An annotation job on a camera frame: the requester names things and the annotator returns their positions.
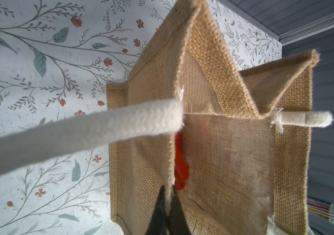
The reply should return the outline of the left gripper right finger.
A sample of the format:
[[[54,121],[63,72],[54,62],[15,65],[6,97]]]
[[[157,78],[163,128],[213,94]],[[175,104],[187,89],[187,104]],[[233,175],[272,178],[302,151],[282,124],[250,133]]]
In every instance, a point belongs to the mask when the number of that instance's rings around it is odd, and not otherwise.
[[[173,188],[172,205],[167,218],[170,235],[191,235],[176,188]]]

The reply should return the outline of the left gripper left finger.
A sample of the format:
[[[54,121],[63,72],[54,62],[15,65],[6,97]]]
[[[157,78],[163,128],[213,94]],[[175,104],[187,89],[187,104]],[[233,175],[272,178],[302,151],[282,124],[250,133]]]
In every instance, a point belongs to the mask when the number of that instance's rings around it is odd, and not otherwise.
[[[165,187],[162,186],[159,190],[153,214],[148,229],[145,232],[145,235],[166,235],[166,219],[167,216],[165,211]]]

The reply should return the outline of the red flashlight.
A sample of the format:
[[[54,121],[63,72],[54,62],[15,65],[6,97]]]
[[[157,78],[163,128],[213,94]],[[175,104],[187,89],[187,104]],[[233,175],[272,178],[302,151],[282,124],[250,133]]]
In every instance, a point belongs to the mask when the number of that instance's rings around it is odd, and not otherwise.
[[[175,167],[174,167],[174,176],[175,176],[175,187],[177,191],[182,190],[186,181],[189,178],[189,165],[185,162],[182,156],[182,138],[183,132],[180,131],[175,135]]]

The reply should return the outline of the brown jute tote bag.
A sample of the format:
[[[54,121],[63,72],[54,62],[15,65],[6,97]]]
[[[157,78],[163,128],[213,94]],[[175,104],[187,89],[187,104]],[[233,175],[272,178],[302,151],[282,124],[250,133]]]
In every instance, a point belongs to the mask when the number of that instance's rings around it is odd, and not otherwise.
[[[307,235],[316,50],[219,1],[0,1],[0,235]]]

